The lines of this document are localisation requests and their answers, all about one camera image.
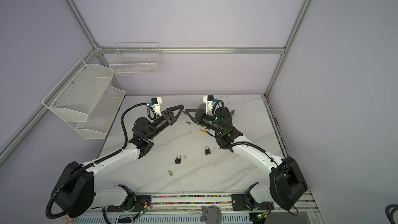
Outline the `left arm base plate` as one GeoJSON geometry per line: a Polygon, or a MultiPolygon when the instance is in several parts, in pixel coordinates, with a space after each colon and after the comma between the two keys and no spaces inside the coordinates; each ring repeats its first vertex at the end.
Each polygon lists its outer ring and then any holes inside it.
{"type": "Polygon", "coordinates": [[[116,212],[134,212],[138,213],[144,210],[144,207],[149,206],[152,202],[151,195],[137,195],[133,190],[131,190],[126,185],[120,184],[116,187],[121,189],[123,192],[127,193],[125,200],[119,206],[110,205],[106,210],[110,213],[116,212]]]}

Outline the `lower white mesh shelf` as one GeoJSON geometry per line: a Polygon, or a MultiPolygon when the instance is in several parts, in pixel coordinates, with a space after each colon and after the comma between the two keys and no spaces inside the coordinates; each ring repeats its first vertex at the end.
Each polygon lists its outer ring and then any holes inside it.
{"type": "Polygon", "coordinates": [[[125,97],[125,91],[107,87],[87,122],[79,122],[75,131],[86,140],[106,138],[125,97]]]}

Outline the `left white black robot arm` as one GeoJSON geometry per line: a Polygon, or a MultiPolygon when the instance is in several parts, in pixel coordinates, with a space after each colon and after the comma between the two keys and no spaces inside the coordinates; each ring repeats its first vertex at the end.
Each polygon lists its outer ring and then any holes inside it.
{"type": "Polygon", "coordinates": [[[132,128],[133,137],[128,138],[124,123],[128,108],[121,116],[124,135],[123,146],[95,160],[79,164],[69,163],[63,170],[54,187],[45,209],[48,219],[57,219],[67,215],[76,218],[89,209],[116,206],[123,211],[130,211],[137,205],[135,192],[124,184],[110,188],[100,188],[98,183],[107,175],[124,165],[136,161],[149,153],[154,146],[152,140],[173,125],[183,112],[182,104],[169,107],[154,120],[138,118],[132,128]]]}

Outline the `aluminium frame rail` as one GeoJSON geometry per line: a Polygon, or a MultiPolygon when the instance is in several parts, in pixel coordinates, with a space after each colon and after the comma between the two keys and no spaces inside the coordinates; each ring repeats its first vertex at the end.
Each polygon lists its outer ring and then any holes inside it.
{"type": "Polygon", "coordinates": [[[284,54],[284,47],[102,47],[98,51],[159,51],[162,54],[284,54]]]}

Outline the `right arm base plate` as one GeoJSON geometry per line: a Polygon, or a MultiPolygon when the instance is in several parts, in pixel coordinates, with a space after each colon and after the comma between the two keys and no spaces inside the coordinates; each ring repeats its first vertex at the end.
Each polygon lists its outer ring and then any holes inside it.
{"type": "Polygon", "coordinates": [[[272,202],[257,202],[251,195],[251,190],[258,184],[252,184],[243,194],[232,194],[232,207],[234,211],[272,211],[274,209],[272,202]]]}

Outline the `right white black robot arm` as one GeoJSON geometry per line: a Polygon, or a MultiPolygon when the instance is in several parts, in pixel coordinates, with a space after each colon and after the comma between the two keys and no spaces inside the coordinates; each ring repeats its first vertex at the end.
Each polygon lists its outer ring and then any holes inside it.
{"type": "Polygon", "coordinates": [[[296,202],[308,190],[304,175],[295,159],[276,156],[251,142],[234,125],[232,115],[222,100],[206,109],[187,109],[184,113],[192,122],[214,131],[212,135],[220,149],[234,152],[268,174],[269,192],[277,205],[291,212],[296,202]]]}

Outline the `black padlock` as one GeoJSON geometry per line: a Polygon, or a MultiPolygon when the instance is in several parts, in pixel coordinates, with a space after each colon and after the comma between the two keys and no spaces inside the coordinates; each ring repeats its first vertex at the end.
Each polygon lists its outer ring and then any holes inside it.
{"type": "Polygon", "coordinates": [[[182,156],[181,155],[177,155],[176,159],[175,159],[175,164],[181,164],[182,161],[182,156]]]}
{"type": "Polygon", "coordinates": [[[206,155],[210,155],[211,154],[211,150],[210,150],[210,148],[208,146],[205,146],[204,151],[205,151],[206,155]]]}

